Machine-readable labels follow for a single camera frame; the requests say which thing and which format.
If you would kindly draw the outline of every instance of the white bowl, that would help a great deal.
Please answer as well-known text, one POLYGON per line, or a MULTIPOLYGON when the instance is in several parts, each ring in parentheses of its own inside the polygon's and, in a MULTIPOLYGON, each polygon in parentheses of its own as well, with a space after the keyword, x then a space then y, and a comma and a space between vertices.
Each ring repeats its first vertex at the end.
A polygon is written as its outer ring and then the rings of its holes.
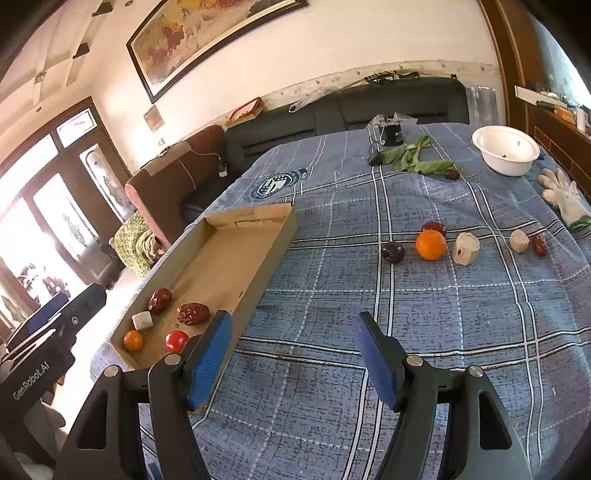
POLYGON ((479 128, 472 134, 472 142, 490 168, 509 177, 526 174, 540 156, 540 147, 535 140, 511 127, 491 125, 479 128))

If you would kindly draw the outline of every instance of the cardboard tray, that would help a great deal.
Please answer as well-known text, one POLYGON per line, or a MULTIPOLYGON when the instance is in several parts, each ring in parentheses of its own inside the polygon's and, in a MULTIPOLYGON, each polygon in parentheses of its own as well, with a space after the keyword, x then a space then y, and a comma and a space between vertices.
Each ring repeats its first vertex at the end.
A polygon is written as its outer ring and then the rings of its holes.
POLYGON ((187 326, 177 320, 178 307, 197 301, 209 307, 212 317, 218 310, 226 310, 232 316, 232 341, 219 375, 296 229, 296 213, 285 203, 205 216, 176 245, 139 292, 109 339, 110 343, 130 368, 151 367, 166 355, 164 338, 169 332, 183 330, 194 336, 205 331, 208 323, 187 326), (142 332, 142 351, 129 353, 123 347, 123 338, 134 328, 132 315, 147 310, 152 294, 163 287, 172 292, 172 305, 152 315, 154 326, 142 332))

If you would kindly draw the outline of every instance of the silver screw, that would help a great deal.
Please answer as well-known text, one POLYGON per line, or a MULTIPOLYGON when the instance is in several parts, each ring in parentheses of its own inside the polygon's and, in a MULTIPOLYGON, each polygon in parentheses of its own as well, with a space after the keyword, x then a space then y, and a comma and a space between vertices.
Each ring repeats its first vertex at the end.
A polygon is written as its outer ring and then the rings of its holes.
POLYGON ((473 377, 480 378, 484 375, 484 370, 478 365, 471 365, 470 368, 468 368, 468 373, 473 377))
POLYGON ((171 353, 164 357, 164 363, 167 365, 178 365, 181 361, 181 356, 177 353, 171 353))
POLYGON ((418 355, 409 355, 407 357, 407 363, 411 367, 420 367, 423 364, 423 359, 418 355))
POLYGON ((106 377, 114 377, 119 373, 119 367, 117 365, 109 365, 105 368, 104 374, 106 377))

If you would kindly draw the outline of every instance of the blue tablecloth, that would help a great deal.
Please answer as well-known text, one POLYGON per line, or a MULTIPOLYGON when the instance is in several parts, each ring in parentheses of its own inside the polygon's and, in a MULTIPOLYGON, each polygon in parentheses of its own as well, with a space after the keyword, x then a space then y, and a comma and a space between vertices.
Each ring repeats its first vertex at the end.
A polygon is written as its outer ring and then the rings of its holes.
MULTIPOLYGON (((469 126, 404 129, 407 141, 424 133, 433 148, 421 159, 451 158, 462 179, 368 167, 366 129, 273 148, 208 209, 293 202, 300 224, 207 411, 191 419, 212 477, 375 476, 397 415, 378 401, 355 346, 363 310, 437 367, 483 366, 537 479, 551 478, 580 439, 591 410, 591 231, 571 235, 541 198, 535 176, 556 168, 544 151, 525 177, 509 178, 486 166, 469 126), (430 220, 447 226, 450 249, 459 233, 476 235, 478 260, 419 259, 414 239, 430 220), (541 234, 549 254, 513 253, 516 228, 541 234), (378 254, 392 239, 406 247, 395 267, 378 254)), ((106 343, 93 374, 112 363, 122 361, 106 343)), ((437 476, 446 413, 438 409, 425 479, 437 476)), ((154 460, 145 406, 141 421, 154 460)))

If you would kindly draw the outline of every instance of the small orange fruit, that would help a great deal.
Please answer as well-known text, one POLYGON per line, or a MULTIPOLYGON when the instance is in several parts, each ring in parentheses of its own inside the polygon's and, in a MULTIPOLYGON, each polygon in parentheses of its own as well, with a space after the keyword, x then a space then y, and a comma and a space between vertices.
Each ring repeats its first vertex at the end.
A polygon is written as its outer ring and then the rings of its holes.
POLYGON ((447 251, 445 237, 437 230, 425 230, 415 243, 418 254, 425 260, 439 260, 447 251))
POLYGON ((130 330, 123 337, 123 346, 128 352, 139 352, 144 346, 144 338, 137 330, 130 330))

